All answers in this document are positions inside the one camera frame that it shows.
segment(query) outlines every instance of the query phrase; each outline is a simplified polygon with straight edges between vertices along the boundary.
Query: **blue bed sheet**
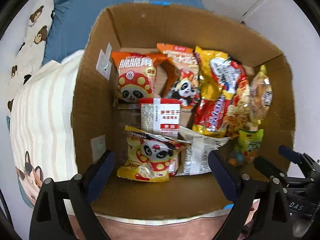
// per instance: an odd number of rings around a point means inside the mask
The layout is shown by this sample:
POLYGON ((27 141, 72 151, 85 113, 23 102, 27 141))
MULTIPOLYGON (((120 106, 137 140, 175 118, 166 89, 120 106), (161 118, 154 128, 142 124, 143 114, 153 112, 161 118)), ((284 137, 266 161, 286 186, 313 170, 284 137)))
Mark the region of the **blue bed sheet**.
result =
MULTIPOLYGON (((54 0, 55 17, 47 37, 43 64, 60 62, 73 52, 84 49, 91 27, 107 6, 135 0, 54 0)), ((148 0, 178 3, 204 8, 201 0, 148 0)))

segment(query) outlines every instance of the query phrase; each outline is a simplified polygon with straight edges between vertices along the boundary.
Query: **cardboard box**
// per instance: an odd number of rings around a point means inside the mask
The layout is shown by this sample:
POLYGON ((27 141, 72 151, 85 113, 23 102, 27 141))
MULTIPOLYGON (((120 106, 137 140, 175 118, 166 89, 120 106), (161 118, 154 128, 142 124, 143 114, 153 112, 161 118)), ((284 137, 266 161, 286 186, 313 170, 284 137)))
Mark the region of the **cardboard box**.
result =
MULTIPOLYGON (((92 164, 91 139, 105 135, 106 147, 117 154, 117 164, 126 159, 124 126, 139 126, 134 110, 112 107, 117 71, 112 66, 109 81, 96 71, 100 50, 108 43, 113 51, 156 51, 158 42, 227 52, 242 64, 268 70, 273 101, 260 126, 264 138, 260 154, 287 171, 289 162, 277 152, 281 144, 292 147, 295 130, 291 70, 282 51, 258 33, 209 11, 178 5, 122 4, 105 8, 97 18, 81 60, 76 81, 73 118, 78 171, 92 164)), ((156 89, 160 91, 166 73, 159 68, 156 89)), ((191 127, 192 113, 182 113, 183 126, 191 127)), ((226 145, 221 152, 230 150, 226 145)), ((252 166, 243 171, 255 179, 267 180, 252 166)), ((177 219, 222 209, 225 199, 212 174, 172 177, 168 183, 146 183, 112 175, 98 201, 96 213, 132 219, 177 219)))

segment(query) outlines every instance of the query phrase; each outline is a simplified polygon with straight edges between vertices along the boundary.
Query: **black cable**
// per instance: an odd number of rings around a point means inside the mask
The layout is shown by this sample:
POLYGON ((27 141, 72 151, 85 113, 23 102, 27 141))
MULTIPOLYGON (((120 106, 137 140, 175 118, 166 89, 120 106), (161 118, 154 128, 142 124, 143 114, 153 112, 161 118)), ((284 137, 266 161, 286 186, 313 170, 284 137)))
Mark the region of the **black cable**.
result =
POLYGON ((9 211, 9 208, 8 208, 8 206, 7 206, 7 203, 6 203, 5 199, 4 199, 4 196, 3 196, 3 194, 2 194, 1 188, 0 188, 0 200, 1 200, 1 202, 2 202, 2 205, 3 205, 3 208, 4 208, 4 212, 5 212, 5 215, 7 216, 8 222, 10 223, 10 225, 12 226, 12 228, 14 228, 14 227, 13 227, 12 218, 11 218, 11 215, 10 215, 10 211, 9 211))

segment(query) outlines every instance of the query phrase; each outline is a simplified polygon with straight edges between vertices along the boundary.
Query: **panda face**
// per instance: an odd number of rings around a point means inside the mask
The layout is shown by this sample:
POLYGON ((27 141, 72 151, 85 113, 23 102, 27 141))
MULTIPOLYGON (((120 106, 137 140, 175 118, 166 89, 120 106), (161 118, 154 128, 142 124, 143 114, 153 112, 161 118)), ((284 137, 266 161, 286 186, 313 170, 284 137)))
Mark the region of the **panda face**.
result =
POLYGON ((141 146, 141 152, 148 157, 151 162, 164 162, 169 160, 169 147, 156 140, 148 140, 141 146))
POLYGON ((188 79, 184 79, 181 81, 181 88, 178 91, 181 97, 191 97, 196 94, 194 89, 191 86, 191 82, 188 79))
POLYGON ((148 93, 142 87, 136 85, 127 85, 121 88, 122 99, 127 103, 136 104, 139 98, 146 98, 148 93))

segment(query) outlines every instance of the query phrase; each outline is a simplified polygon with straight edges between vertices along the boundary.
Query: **pink fabric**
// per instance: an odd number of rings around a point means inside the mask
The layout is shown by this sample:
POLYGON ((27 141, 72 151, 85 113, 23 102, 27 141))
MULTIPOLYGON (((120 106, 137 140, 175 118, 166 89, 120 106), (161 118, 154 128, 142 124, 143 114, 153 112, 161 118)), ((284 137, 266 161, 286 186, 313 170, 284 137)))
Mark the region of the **pink fabric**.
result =
MULTIPOLYGON (((253 206, 257 210, 259 203, 253 206)), ((250 212, 246 223, 251 221, 255 211, 250 212)), ((145 226, 122 223, 98 217, 104 230, 112 240, 212 240, 227 215, 215 218, 198 218, 185 223, 163 226, 145 226)), ((75 216, 69 216, 71 225, 79 240, 85 240, 75 216)))

